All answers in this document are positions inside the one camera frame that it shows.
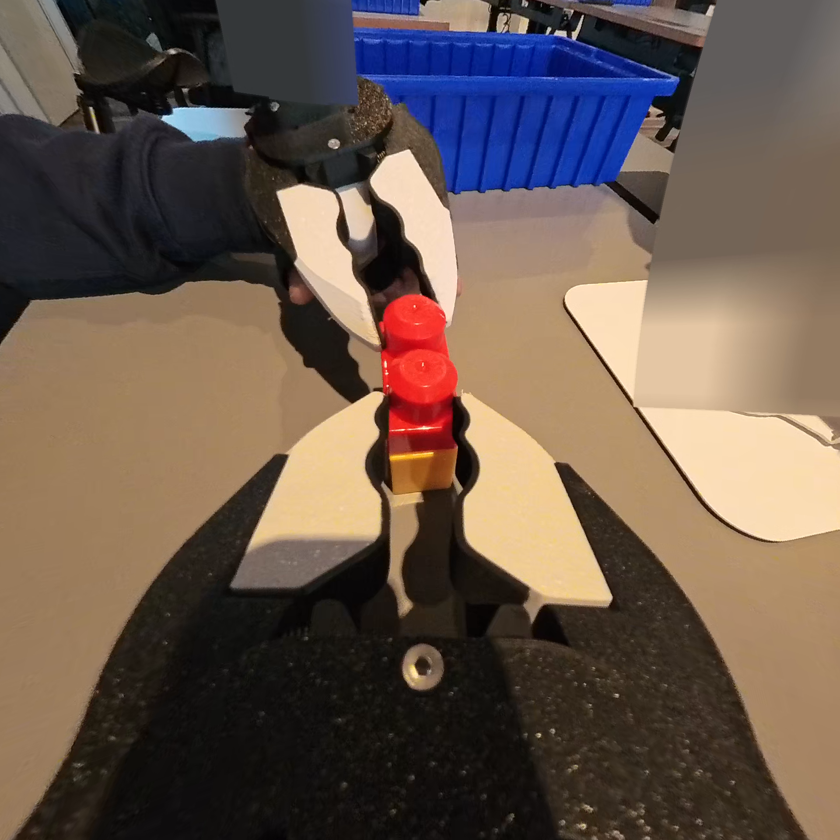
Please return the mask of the red two-stud building block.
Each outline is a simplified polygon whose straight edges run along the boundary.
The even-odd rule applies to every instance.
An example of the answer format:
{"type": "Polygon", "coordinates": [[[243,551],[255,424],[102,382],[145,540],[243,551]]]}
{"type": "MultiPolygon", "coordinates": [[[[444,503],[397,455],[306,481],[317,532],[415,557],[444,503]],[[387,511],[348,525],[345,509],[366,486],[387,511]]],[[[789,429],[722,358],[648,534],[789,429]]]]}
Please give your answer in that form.
{"type": "Polygon", "coordinates": [[[399,297],[383,314],[381,366],[391,455],[455,446],[458,374],[449,358],[443,309],[422,295],[399,297]]]}

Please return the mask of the yellow one-stud building block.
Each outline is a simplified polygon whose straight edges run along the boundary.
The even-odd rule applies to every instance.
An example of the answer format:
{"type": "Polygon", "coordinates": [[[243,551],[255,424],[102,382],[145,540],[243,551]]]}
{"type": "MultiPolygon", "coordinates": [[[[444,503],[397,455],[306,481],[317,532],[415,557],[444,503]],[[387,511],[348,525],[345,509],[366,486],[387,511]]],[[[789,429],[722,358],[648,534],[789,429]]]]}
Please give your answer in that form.
{"type": "Polygon", "coordinates": [[[446,490],[453,486],[458,448],[439,448],[388,455],[390,488],[395,495],[407,495],[431,490],[446,490]]]}

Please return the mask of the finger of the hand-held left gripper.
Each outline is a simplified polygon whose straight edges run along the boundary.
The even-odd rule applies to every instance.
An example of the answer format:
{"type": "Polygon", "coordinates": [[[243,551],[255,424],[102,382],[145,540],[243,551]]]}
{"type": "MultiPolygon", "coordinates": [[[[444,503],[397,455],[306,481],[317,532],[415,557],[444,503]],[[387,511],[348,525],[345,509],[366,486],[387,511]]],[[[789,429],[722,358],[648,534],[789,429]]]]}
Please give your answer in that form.
{"type": "Polygon", "coordinates": [[[458,265],[452,217],[410,150],[387,154],[370,177],[371,200],[397,263],[454,319],[458,265]]]}
{"type": "Polygon", "coordinates": [[[296,184],[276,193],[295,252],[294,266],[314,297],[349,335],[382,346],[368,290],[358,277],[378,251],[366,183],[337,191],[296,184]]]}

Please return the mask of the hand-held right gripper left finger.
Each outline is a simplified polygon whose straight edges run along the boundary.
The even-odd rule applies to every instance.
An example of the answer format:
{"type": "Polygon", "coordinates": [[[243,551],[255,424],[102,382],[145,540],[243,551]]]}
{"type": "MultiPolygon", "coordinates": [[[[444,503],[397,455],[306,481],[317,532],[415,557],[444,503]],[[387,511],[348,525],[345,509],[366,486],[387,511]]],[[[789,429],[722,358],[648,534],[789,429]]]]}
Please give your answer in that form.
{"type": "Polygon", "coordinates": [[[372,392],[329,417],[290,449],[234,573],[235,594],[314,592],[386,545],[372,392]]]}

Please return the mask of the black stool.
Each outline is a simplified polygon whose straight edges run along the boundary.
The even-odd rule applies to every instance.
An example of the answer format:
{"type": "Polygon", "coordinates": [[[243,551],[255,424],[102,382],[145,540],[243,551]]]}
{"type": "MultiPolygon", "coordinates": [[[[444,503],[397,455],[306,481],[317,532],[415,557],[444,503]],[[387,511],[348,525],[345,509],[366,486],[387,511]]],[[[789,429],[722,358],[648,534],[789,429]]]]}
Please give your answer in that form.
{"type": "Polygon", "coordinates": [[[155,49],[107,21],[93,20],[77,40],[80,69],[77,105],[85,128],[92,133],[116,129],[109,102],[120,102],[130,116],[147,112],[156,117],[173,112],[170,99],[186,107],[185,91],[209,82],[205,66],[184,49],[155,49]]]}

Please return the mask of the person's left hand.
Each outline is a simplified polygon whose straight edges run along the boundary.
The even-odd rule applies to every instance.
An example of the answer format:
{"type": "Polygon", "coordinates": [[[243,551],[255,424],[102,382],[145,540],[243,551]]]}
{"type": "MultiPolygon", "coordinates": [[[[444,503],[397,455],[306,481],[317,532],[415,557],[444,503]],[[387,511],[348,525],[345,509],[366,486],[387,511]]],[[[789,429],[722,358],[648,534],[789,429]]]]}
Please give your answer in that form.
{"type": "MultiPolygon", "coordinates": [[[[316,299],[305,280],[293,267],[285,269],[282,285],[287,291],[288,299],[295,305],[307,305],[316,299]]],[[[375,315],[380,318],[385,308],[394,300],[404,296],[420,295],[422,291],[420,279],[411,269],[405,268],[386,289],[372,292],[370,302],[375,315]]]]}

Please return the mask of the large blue plastic bin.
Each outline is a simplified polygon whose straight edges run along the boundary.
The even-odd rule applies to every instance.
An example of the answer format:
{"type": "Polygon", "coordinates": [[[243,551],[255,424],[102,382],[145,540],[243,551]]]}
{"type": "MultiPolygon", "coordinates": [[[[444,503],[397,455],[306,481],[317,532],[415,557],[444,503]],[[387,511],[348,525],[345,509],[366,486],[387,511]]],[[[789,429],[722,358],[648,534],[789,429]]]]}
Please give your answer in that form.
{"type": "Polygon", "coordinates": [[[678,80],[549,35],[357,28],[358,74],[434,137],[454,194],[614,182],[678,80]]]}

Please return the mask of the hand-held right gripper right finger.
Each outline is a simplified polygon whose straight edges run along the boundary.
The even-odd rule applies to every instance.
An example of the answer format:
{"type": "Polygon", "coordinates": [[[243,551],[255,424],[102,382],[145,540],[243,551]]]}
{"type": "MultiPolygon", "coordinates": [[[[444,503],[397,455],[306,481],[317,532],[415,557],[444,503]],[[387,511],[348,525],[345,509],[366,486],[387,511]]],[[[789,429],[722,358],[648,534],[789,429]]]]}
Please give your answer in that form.
{"type": "Polygon", "coordinates": [[[464,392],[470,457],[458,546],[489,575],[465,580],[466,600],[525,607],[608,607],[613,594],[552,456],[528,433],[464,392]]]}

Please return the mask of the white sign stand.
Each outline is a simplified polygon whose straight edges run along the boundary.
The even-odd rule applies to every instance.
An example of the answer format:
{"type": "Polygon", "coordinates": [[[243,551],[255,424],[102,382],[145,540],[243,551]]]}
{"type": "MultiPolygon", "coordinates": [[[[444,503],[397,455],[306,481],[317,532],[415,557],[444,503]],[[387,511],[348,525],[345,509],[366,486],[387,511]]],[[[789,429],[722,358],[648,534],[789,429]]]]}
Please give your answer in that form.
{"type": "MultiPolygon", "coordinates": [[[[628,398],[646,285],[582,285],[563,301],[628,398]]],[[[770,542],[839,530],[837,416],[637,412],[698,498],[731,528],[770,542]]]]}

